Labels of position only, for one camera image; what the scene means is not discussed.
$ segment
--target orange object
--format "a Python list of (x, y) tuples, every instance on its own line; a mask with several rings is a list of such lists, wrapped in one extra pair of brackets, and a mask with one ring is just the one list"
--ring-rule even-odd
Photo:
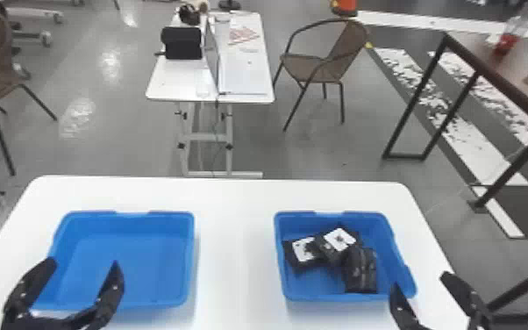
[(356, 0), (332, 0), (330, 6), (332, 7), (332, 12), (338, 16), (354, 17), (358, 15)]

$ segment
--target black bag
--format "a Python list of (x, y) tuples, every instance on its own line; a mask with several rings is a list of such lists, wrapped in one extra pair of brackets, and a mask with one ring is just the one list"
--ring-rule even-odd
[(201, 30), (198, 27), (166, 26), (161, 29), (161, 42), (169, 60), (200, 60), (203, 58), (201, 50)]

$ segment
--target black table leg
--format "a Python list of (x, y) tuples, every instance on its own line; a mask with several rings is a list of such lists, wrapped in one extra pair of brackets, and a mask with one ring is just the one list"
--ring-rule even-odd
[(430, 142), (428, 142), (428, 145), (425, 147), (424, 152), (421, 154), (421, 160), (425, 161), (426, 158), (428, 158), (428, 155), (434, 149), (434, 146), (436, 146), (436, 143), (438, 142), (438, 139), (440, 136), (442, 136), (442, 133), (444, 130), (446, 130), (446, 127), (450, 122), (453, 120), (454, 115), (456, 115), (456, 112), (458, 112), (460, 105), (465, 102), (465, 98), (468, 95), (468, 92), (471, 91), (471, 89), (474, 86), (474, 83), (477, 81), (477, 78), (479, 78), (479, 74), (477, 74), (477, 71), (473, 73), (471, 78), (468, 80), (467, 84), (465, 84), (465, 87), (460, 92), (459, 96), (456, 98), (456, 101), (454, 101), (453, 107), (448, 110), (448, 113), (446, 114), (446, 117), (442, 121), (442, 124), (438, 127), (434, 135), (432, 135), (432, 139)]
[[(513, 288), (507, 290), (499, 297), (493, 299), (487, 304), (490, 311), (498, 311), (505, 306), (511, 304), (517, 299), (528, 293), (528, 278), (521, 283), (518, 283)], [(494, 321), (496, 324), (517, 324), (528, 322), (528, 312), (514, 313), (514, 314), (495, 314)]]
[(397, 139), (399, 138), (401, 131), (405, 127), (405, 124), (407, 124), (407, 120), (410, 118), (410, 115), (413, 112), (413, 109), (416, 106), (417, 101), (419, 100), (419, 97), (422, 95), (425, 85), (430, 81), (430, 77), (432, 77), (432, 73), (434, 72), (436, 65), (438, 65), (438, 61), (440, 60), (440, 57), (442, 57), (442, 54), (444, 53), (445, 49), (446, 49), (446, 38), (442, 38), (442, 41), (440, 41), (438, 49), (436, 49), (436, 53), (434, 54), (434, 57), (432, 58), (430, 65), (428, 65), (428, 69), (424, 72), (424, 76), (422, 76), (422, 80), (419, 82), (419, 85), (416, 88), (416, 92), (413, 94), (413, 97), (411, 97), (410, 102), (407, 104), (407, 108), (405, 108), (405, 111), (403, 112), (401, 119), (399, 119), (399, 122), (397, 123), (397, 126), (395, 128), (395, 131), (393, 132), (393, 135), (391, 135), (391, 138), (389, 139), (389, 142), (387, 143), (387, 146), (385, 147), (385, 151), (382, 152), (382, 158), (420, 159), (420, 155), (393, 154), (391, 153), (391, 150), (393, 149), (395, 142), (397, 142)]
[(522, 150), (516, 160), (497, 178), (483, 196), (468, 202), (476, 211), (484, 211), (485, 204), (518, 172), (528, 161), (528, 146)]

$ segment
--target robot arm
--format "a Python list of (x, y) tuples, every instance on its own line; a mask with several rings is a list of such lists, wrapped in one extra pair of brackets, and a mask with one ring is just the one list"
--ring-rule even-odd
[(20, 279), (4, 304), (1, 330), (98, 330), (109, 323), (125, 293), (123, 272), (117, 262), (112, 263), (91, 307), (65, 319), (32, 316), (30, 308), (56, 268), (57, 262), (47, 258)]

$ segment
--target metal table frame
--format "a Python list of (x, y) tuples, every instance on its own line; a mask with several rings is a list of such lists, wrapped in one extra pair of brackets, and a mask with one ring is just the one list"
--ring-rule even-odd
[[(470, 65), (474, 69), (473, 75), (470, 77), (468, 82), (463, 87), (459, 96), (456, 98), (452, 107), (446, 114), (446, 117), (444, 118), (442, 124), (438, 127), (436, 132), (432, 135), (432, 138), (430, 139), (430, 141), (428, 142), (427, 146), (425, 147), (424, 151), (421, 154), (393, 153), (392, 152), (393, 146), (397, 142), (397, 139), (399, 138), (399, 135), (401, 134), (403, 128), (405, 127), (405, 124), (407, 124), (407, 121), (411, 113), (413, 112), (417, 104), (417, 101), (419, 100), (419, 97), (422, 95), (422, 92), (424, 91), (425, 85), (430, 81), (430, 78), (432, 77), (434, 69), (438, 65), (438, 61), (446, 49), (453, 51), (455, 54), (459, 55), (459, 57), (463, 61), (465, 61), (468, 65)], [(514, 86), (511, 82), (508, 82), (503, 77), (501, 77), (499, 74), (495, 73), (495, 70), (488, 68), (487, 63), (480, 61), (476, 55), (472, 54), (469, 49), (466, 49), (453, 36), (451, 36), (447, 32), (444, 32), (442, 41), (440, 41), (440, 44), (438, 48), (436, 49), (434, 56), (432, 57), (432, 61), (430, 62), (430, 64), (428, 65), (428, 68), (424, 72), (424, 75), (422, 76), (422, 80), (417, 86), (416, 91), (413, 94), (413, 97), (411, 98), (410, 102), (407, 104), (407, 107), (405, 108), (405, 111), (403, 112), (402, 117), (399, 119), (399, 122), (397, 123), (395, 131), (393, 132), (393, 135), (391, 135), (391, 138), (389, 139), (389, 142), (387, 143), (387, 146), (385, 147), (385, 150), (382, 153), (382, 158), (383, 159), (412, 159), (412, 160), (424, 161), (428, 157), (430, 152), (436, 146), (436, 143), (438, 142), (440, 136), (442, 136), (442, 133), (446, 130), (446, 127), (448, 126), (448, 124), (450, 124), (450, 122), (453, 120), (454, 115), (456, 115), (460, 106), (462, 105), (465, 98), (467, 97), (469, 91), (473, 88), (475, 82), (477, 81), (477, 78), (479, 78), (480, 76), (484, 76), (485, 78), (487, 78), (491, 84), (497, 87), (509, 99), (511, 99), (518, 106), (520, 106), (523, 109), (523, 111), (528, 113), (528, 96), (526, 96), (522, 91), (520, 91), (520, 89)], [(494, 197), (494, 195), (508, 182), (508, 180), (510, 180), (513, 177), (514, 174), (516, 174), (516, 172), (518, 172), (524, 166), (524, 164), (526, 164), (527, 161), (528, 161), (528, 146), (524, 150), (522, 150), (522, 152), (517, 156), (516, 160), (513, 161), (510, 164), (510, 166), (487, 189), (485, 194), (483, 194), (481, 197), (478, 197), (475, 201), (469, 202), (471, 207), (473, 207), (473, 209), (476, 212), (486, 212), (487, 210), (485, 209), (485, 204), (491, 198)]]
[[(407, 120), (409, 119), (411, 113), (413, 112), (413, 109), (419, 97), (421, 96), (425, 85), (428, 83), (428, 81), (430, 81), (430, 77), (432, 76), (434, 69), (438, 65), (438, 61), (440, 57), (442, 56), (442, 54), (447, 48), (455, 52), (457, 55), (459, 55), (459, 57), (462, 60), (464, 60), (471, 67), (473, 67), (474, 74), (468, 80), (467, 84), (465, 84), (465, 86), (463, 87), (459, 96), (454, 101), (453, 106), (450, 108), (450, 110), (446, 114), (444, 121), (442, 122), (440, 127), (436, 130), (436, 132), (432, 135), (432, 138), (430, 139), (430, 141), (428, 142), (427, 146), (425, 147), (424, 151), (421, 154), (404, 154), (404, 153), (391, 152), (391, 150), (393, 149), (393, 146), (395, 145), (397, 139), (399, 138), (399, 135), (401, 134), (401, 131), (405, 127)], [(403, 113), (401, 119), (397, 123), (396, 129), (393, 132), (393, 135), (391, 136), (391, 138), (389, 139), (389, 142), (387, 143), (387, 146), (385, 147), (384, 152), (382, 153), (382, 158), (383, 159), (412, 159), (412, 160), (424, 161), (428, 157), (430, 152), (433, 150), (433, 148), (436, 146), (436, 143), (438, 142), (438, 139), (440, 138), (440, 136), (446, 129), (446, 126), (452, 121), (452, 119), (454, 118), (454, 115), (459, 110), (460, 105), (467, 97), (468, 92), (474, 86), (474, 83), (476, 82), (477, 78), (481, 75), (486, 77), (502, 93), (504, 93), (514, 103), (516, 103), (526, 113), (528, 113), (528, 96), (526, 96), (516, 86), (511, 84), (511, 82), (508, 82), (507, 80), (505, 80), (503, 77), (501, 77), (499, 74), (495, 73), (494, 71), (495, 70), (491, 70), (490, 68), (487, 68), (486, 63), (483, 63), (482, 61), (480, 61), (476, 55), (472, 54), (469, 49), (465, 48), (453, 36), (444, 32), (442, 41), (440, 42), (436, 50), (436, 53), (434, 54), (432, 58), (432, 61), (430, 62), (427, 70), (425, 71), (421, 82), (417, 86), (416, 91), (413, 94), (413, 97), (411, 98), (410, 102), (407, 104), (407, 108), (405, 109), (405, 112)], [(483, 194), (481, 197), (479, 197), (475, 201), (469, 201), (469, 204), (471, 204), (474, 210), (478, 212), (485, 212), (486, 211), (484, 207), (485, 204), (508, 182), (508, 180), (510, 180), (510, 178), (513, 177), (514, 174), (516, 174), (516, 172), (518, 172), (522, 168), (522, 166), (524, 166), (524, 164), (526, 164), (527, 161), (528, 161), (528, 146), (526, 146), (520, 152), (517, 158), (496, 179), (496, 181), (493, 183), (493, 185), (491, 185), (488, 188), (485, 194)], [(517, 300), (518, 298), (522, 297), (523, 295), (527, 293), (528, 293), (528, 278), (526, 278), (523, 282), (517, 284), (513, 288), (509, 289), (508, 291), (504, 292), (498, 298), (493, 299), (490, 303), (488, 303), (488, 308), (492, 312), (499, 311), (501, 308), (505, 307), (506, 305), (509, 305), (511, 302)], [(527, 323), (528, 322), (528, 312), (513, 313), (513, 314), (496, 314), (494, 315), (494, 321), (496, 323), (507, 323), (507, 324)]]

